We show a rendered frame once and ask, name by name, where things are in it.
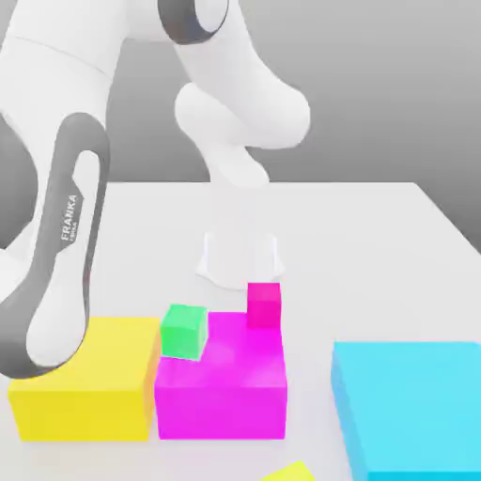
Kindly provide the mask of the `small pink cube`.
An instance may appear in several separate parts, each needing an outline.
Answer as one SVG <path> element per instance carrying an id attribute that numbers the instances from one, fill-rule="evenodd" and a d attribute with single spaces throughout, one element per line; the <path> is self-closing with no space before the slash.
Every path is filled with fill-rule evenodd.
<path id="1" fill-rule="evenodd" d="M 252 329 L 279 329 L 282 297 L 279 283 L 249 283 L 247 325 Z"/>

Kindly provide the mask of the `large magenta box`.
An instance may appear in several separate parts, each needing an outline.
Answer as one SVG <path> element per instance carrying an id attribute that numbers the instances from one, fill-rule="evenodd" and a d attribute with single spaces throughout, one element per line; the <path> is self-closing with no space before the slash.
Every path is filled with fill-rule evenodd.
<path id="1" fill-rule="evenodd" d="M 287 372 L 281 330 L 242 312 L 209 313 L 197 361 L 162 357 L 154 384 L 162 440 L 282 440 Z"/>

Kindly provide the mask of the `small yellow cube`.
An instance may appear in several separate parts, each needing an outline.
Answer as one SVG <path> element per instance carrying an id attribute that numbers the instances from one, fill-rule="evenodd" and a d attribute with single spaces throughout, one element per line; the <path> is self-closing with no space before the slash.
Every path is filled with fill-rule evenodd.
<path id="1" fill-rule="evenodd" d="M 303 461 L 294 461 L 260 479 L 260 481 L 315 481 L 315 477 Z"/>

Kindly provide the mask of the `small green cube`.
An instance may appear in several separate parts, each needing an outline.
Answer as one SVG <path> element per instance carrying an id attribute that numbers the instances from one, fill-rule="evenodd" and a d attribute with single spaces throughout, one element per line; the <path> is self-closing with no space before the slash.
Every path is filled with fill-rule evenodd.
<path id="1" fill-rule="evenodd" d="M 199 361 L 209 336 L 207 308 L 171 304 L 160 334 L 163 357 Z"/>

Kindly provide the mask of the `large yellow box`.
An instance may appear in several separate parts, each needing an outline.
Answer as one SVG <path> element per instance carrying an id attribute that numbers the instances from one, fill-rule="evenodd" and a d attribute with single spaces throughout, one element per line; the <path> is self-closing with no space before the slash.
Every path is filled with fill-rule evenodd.
<path id="1" fill-rule="evenodd" d="M 147 440 L 160 353 L 158 318 L 92 318 L 67 363 L 10 383 L 8 401 L 21 440 Z"/>

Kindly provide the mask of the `large cyan box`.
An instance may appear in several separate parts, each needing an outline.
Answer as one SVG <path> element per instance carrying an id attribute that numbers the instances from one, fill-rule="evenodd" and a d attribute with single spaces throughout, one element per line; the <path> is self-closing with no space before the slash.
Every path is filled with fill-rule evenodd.
<path id="1" fill-rule="evenodd" d="M 352 481 L 481 481 L 481 344 L 337 342 Z"/>

